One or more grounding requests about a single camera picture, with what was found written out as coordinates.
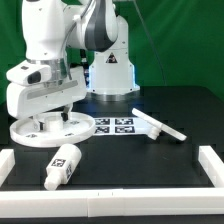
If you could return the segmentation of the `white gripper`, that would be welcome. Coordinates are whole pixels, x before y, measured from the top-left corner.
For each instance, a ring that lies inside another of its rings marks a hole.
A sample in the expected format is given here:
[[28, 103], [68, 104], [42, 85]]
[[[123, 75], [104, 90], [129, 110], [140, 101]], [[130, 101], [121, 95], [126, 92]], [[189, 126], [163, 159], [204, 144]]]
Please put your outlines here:
[[33, 116], [34, 129], [43, 130], [44, 123], [37, 114], [64, 106], [61, 117], [63, 121], [67, 121], [73, 108], [72, 103], [86, 96], [83, 68], [72, 68], [70, 72], [72, 79], [66, 78], [61, 85], [46, 86], [40, 83], [22, 86], [10, 83], [6, 91], [8, 113], [16, 119]]

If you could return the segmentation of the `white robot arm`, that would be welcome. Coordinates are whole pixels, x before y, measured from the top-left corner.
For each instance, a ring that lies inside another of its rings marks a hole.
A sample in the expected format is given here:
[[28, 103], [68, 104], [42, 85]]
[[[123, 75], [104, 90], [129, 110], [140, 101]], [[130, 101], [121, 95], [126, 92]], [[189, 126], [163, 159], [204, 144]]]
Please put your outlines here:
[[90, 95], [120, 101], [136, 94], [135, 68], [129, 60], [128, 24], [113, 0], [23, 0], [22, 29], [26, 59], [6, 73], [7, 109], [29, 118], [62, 107], [59, 121], [70, 117], [73, 103]]

